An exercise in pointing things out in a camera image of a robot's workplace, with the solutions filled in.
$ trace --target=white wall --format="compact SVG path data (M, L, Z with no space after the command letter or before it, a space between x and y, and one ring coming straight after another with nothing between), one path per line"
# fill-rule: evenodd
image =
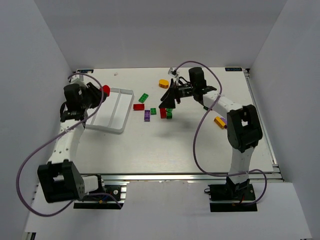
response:
M0 238L19 240L28 211L16 193L16 174L24 158L58 130L71 70L33 0L2 1L0 32ZM41 151L22 174L29 203L37 166L47 156L48 150Z
M72 69L251 67L287 0L35 0Z
M320 1L288 0L251 80L281 172L320 240Z

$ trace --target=purple lego brick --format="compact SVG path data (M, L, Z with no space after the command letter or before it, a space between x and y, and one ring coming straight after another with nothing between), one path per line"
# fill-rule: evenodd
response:
M227 120L224 117L220 117L220 119L225 123L224 128L227 128Z
M150 110L144 110L144 121L150 122Z

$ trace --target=metal base plate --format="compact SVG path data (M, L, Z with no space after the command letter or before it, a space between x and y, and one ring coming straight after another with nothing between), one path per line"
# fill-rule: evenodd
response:
M117 201L121 200L121 185L104 185L105 192L111 194ZM105 196L84 196L82 201L73 204L74 209L120 209L119 206L108 197L102 203L99 203Z
M257 212L257 204L247 205L247 202L237 203L235 201L254 201L256 195L254 187L249 184L247 191L239 198L231 198L226 192L224 184L209 185L210 189L210 212L211 213L227 213L227 212Z
M239 198L232 198L227 192L224 184L212 184L209 185L210 188L210 200L212 201L241 201L243 196ZM244 192L244 201L254 201L256 200L256 195L254 187L252 184L249 184L249 187L246 192Z

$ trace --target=orange lego brick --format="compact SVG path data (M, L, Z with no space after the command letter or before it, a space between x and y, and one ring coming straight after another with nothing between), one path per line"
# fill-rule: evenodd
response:
M224 121L221 120L220 117L216 116L213 120L221 129L224 129L226 127L226 124Z
M169 82L164 79L159 80L159 87L167 89L169 87Z

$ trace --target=white tray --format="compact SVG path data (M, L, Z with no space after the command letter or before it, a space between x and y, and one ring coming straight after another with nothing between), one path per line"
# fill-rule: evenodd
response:
M134 100L134 91L110 88L110 96L102 103L99 111L86 122L85 127L110 133L122 133L125 130L129 112ZM88 109L88 115L94 109Z

